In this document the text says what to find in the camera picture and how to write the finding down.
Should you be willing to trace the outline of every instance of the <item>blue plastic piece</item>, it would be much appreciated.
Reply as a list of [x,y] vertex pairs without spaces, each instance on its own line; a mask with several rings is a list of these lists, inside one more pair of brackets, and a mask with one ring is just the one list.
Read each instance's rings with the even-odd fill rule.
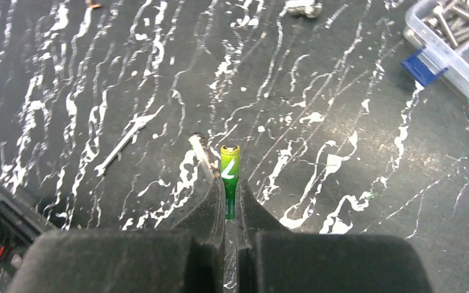
[[423,87],[426,87],[431,82],[438,79],[448,68],[443,68],[436,71],[435,73],[420,60],[420,54],[427,59],[427,55],[424,54],[426,48],[422,47],[417,50],[414,54],[406,58],[402,62],[402,66],[418,81]]

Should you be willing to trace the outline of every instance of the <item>battery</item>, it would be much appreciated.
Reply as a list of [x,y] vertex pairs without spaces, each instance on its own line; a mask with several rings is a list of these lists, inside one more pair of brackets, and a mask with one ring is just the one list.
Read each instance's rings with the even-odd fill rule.
[[236,184],[240,175],[240,146],[223,145],[220,149],[220,177],[225,186],[225,218],[235,219]]

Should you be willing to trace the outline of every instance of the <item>clear plastic bin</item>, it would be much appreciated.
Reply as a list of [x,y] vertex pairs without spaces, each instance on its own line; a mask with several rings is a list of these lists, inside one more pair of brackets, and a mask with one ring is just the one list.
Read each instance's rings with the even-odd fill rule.
[[437,2],[420,0],[407,11],[404,37],[420,49],[416,57],[418,62],[425,64],[436,78],[438,73],[444,75],[469,99],[469,41],[462,48],[453,50],[422,22]]

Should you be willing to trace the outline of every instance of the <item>green battery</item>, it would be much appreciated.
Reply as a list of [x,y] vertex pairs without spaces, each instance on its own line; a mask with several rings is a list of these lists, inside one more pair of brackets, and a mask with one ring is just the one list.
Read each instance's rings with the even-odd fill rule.
[[225,218],[235,219],[236,184],[240,175],[240,147],[222,146],[220,150],[220,177],[225,186]]

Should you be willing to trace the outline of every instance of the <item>pile of screws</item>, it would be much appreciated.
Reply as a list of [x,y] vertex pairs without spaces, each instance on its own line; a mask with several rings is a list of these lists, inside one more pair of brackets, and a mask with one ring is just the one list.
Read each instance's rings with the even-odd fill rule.
[[454,49],[469,42],[469,0],[442,0],[423,21]]

